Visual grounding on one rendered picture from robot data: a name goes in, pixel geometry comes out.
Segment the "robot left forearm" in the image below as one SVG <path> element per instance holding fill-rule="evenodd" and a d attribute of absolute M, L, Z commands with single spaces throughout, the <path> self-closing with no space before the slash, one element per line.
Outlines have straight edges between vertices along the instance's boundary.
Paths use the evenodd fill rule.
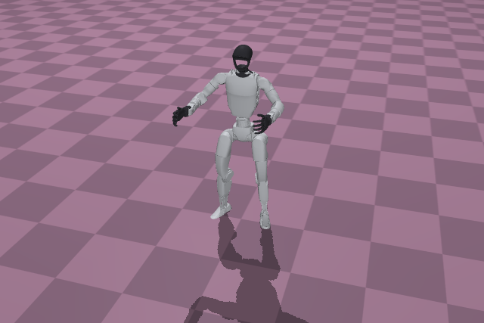
<path fill-rule="evenodd" d="M 275 122 L 275 120 L 281 116 L 281 114 L 283 113 L 284 111 L 284 105 L 280 102 L 280 101 L 277 101 L 276 102 L 276 105 L 270 110 L 269 115 L 271 115 L 271 124 Z M 266 114 L 266 115 L 267 115 Z"/>

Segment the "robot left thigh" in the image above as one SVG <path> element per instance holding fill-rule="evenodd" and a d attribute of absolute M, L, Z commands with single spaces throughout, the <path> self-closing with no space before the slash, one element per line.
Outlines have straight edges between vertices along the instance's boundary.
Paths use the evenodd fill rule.
<path fill-rule="evenodd" d="M 254 134 L 255 132 L 258 131 L 252 131 L 252 152 L 256 164 L 256 184 L 260 184 L 260 182 L 267 182 L 268 136 L 265 133 Z"/>

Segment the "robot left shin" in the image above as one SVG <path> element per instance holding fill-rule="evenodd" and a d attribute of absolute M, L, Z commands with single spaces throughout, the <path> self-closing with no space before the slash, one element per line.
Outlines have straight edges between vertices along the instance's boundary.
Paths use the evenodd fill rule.
<path fill-rule="evenodd" d="M 260 182 L 258 184 L 258 192 L 259 192 L 259 200 L 262 204 L 262 214 L 265 213 L 268 215 L 267 212 L 267 203 L 268 203 L 268 177 L 267 177 L 267 182 Z"/>

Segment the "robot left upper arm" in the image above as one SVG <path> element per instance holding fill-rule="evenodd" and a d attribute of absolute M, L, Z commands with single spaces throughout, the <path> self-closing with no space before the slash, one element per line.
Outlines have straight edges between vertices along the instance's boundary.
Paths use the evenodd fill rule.
<path fill-rule="evenodd" d="M 257 85 L 261 90 L 265 91 L 265 95 L 270 100 L 270 102 L 273 103 L 271 109 L 276 105 L 277 101 L 281 101 L 272 83 L 269 82 L 266 78 L 257 76 Z"/>

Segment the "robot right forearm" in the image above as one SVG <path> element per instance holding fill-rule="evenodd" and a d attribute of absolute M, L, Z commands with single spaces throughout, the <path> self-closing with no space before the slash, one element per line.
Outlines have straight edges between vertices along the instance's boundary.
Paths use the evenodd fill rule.
<path fill-rule="evenodd" d="M 191 106 L 190 109 L 188 109 L 188 116 L 192 115 L 195 110 L 201 105 L 200 99 L 197 97 L 201 92 L 197 93 L 191 101 L 188 103 L 187 106 Z"/>

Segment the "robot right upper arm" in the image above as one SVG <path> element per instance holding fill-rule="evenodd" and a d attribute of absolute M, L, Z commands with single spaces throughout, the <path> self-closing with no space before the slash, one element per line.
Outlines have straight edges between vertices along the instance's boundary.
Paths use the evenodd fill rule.
<path fill-rule="evenodd" d="M 203 91 L 197 96 L 201 101 L 201 105 L 208 101 L 207 97 L 219 87 L 219 84 L 225 84 L 227 75 L 228 73 L 218 73 L 212 80 L 209 81 L 209 83 L 204 87 Z"/>

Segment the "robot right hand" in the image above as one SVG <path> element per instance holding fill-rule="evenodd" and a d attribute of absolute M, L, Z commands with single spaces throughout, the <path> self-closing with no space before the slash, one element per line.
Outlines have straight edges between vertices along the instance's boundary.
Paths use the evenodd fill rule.
<path fill-rule="evenodd" d="M 177 111 L 173 112 L 172 116 L 172 121 L 173 125 L 177 126 L 176 123 L 182 119 L 182 117 L 187 117 L 188 116 L 188 109 L 190 109 L 191 106 L 185 106 L 185 107 L 177 107 Z"/>

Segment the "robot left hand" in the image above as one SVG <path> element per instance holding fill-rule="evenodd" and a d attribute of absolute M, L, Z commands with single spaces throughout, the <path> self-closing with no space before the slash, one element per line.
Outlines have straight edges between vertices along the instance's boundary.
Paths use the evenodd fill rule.
<path fill-rule="evenodd" d="M 254 129 L 254 131 L 258 131 L 258 130 L 261 130 L 260 132 L 255 132 L 254 134 L 261 134 L 263 133 L 267 128 L 268 126 L 271 125 L 271 115 L 267 114 L 267 115 L 263 115 L 263 114 L 257 114 L 257 116 L 260 116 L 262 117 L 261 120 L 254 120 L 253 123 L 260 123 L 258 125 L 253 125 L 253 127 L 258 127 L 258 126 L 261 126 L 260 128 L 258 129 Z"/>

